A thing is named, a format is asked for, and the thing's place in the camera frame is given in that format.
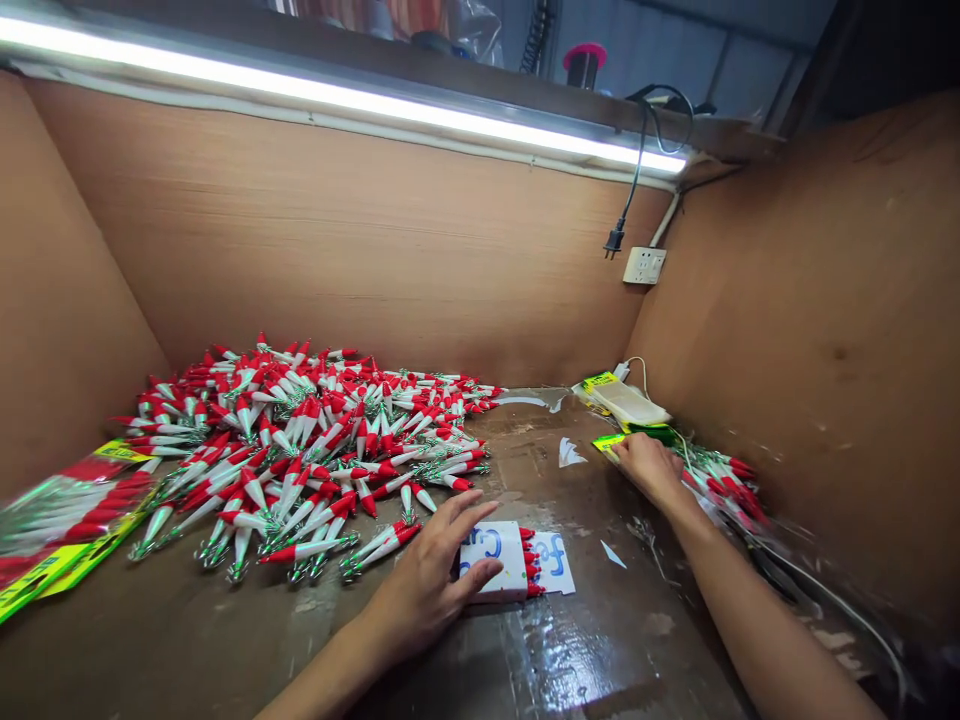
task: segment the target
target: white power outlet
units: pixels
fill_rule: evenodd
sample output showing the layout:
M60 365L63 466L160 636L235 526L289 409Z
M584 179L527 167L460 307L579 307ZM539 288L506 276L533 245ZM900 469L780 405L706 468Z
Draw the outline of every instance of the white power outlet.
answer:
M636 247L630 251L623 281L641 285L656 285L663 269L667 251L660 248Z

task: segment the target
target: plywood wall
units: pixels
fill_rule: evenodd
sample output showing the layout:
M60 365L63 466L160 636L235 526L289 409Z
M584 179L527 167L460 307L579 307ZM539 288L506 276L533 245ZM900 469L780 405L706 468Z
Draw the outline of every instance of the plywood wall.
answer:
M0 499L83 457L167 363L20 80L0 73Z
M264 329L386 367L572 383L621 357L642 302L605 261L627 187L64 85L30 92L175 366ZM641 188L626 245L669 194Z
M630 352L859 584L960 631L960 95L693 191Z

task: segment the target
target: wooden desk surface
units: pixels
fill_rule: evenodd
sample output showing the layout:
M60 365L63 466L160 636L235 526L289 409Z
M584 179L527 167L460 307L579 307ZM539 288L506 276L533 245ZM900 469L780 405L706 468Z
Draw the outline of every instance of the wooden desk surface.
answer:
M577 592L472 608L434 648L376 684L352 716L746 717L674 538L590 445L610 426L568 397L556 414L507 405L468 429L492 453L493 470L479 485L504 506L491 519L561 532ZM561 469L563 437L588 462ZM380 503L380 522L399 519L399 505ZM653 524L664 571L680 588L664 582L631 532L635 517ZM366 517L351 523L364 537L373 525ZM234 589L223 568L202 575L192 559L208 531L138 566L122 548L72 592L0 626L3 716L252 717L393 567L388 559L349 587L328 569L316 587L299 590L281 568L256 567ZM626 570L607 559L601 540Z

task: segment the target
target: hand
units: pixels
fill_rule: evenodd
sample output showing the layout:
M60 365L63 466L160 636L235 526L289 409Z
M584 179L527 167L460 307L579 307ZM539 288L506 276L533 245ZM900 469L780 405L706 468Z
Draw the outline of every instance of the hand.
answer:
M613 450L620 467L650 502L671 521L704 515L696 497L681 481L683 461L659 440L644 433L627 435Z
M481 495L482 490L471 490L441 505L357 618L365 632L376 636L373 645L387 653L387 664L436 641L467 601L503 569L499 560L484 558L459 580L450 580L460 543L500 505L472 507Z

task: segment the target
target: fluorescent light tube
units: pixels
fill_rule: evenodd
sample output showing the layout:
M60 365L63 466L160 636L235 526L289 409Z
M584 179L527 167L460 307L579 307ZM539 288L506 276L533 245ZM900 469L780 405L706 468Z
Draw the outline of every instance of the fluorescent light tube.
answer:
M275 95L312 100L336 107L361 110L375 115L410 120L434 127L450 128L485 137L512 140L525 145L561 150L577 155L604 158L626 165L637 164L637 151L619 145L595 142L573 135L564 135L563 133L541 130L527 125L493 120L479 115L447 110L410 100L400 100L362 90L352 90L329 83L304 80L265 70L256 70L182 53L158 50L144 45L107 40L95 35L64 30L50 25L24 22L12 18L0 18L0 42L106 62L122 63L171 75L261 90ZM680 157L644 151L642 166L664 173L676 174L686 166L686 160Z

